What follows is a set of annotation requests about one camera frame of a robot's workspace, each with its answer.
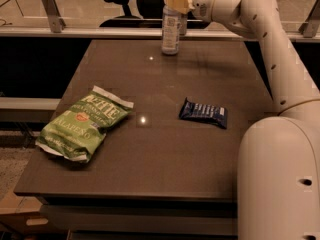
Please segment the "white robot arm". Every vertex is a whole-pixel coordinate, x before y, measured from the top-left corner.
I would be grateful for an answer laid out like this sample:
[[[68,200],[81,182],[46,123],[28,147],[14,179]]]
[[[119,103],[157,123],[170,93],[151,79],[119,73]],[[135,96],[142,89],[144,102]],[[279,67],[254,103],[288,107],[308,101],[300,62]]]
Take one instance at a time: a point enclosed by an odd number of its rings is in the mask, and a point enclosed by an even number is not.
[[[164,0],[258,41],[273,114],[238,156],[239,240],[320,240],[320,92],[283,29],[276,0]]]

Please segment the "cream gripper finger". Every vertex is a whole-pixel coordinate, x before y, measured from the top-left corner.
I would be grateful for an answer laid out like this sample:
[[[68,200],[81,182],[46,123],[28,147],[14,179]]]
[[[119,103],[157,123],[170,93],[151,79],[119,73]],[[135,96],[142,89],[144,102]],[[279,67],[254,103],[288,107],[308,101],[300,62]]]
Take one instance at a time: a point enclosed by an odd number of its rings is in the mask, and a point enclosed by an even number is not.
[[[188,14],[194,10],[193,0],[164,0],[166,6],[182,14]]]

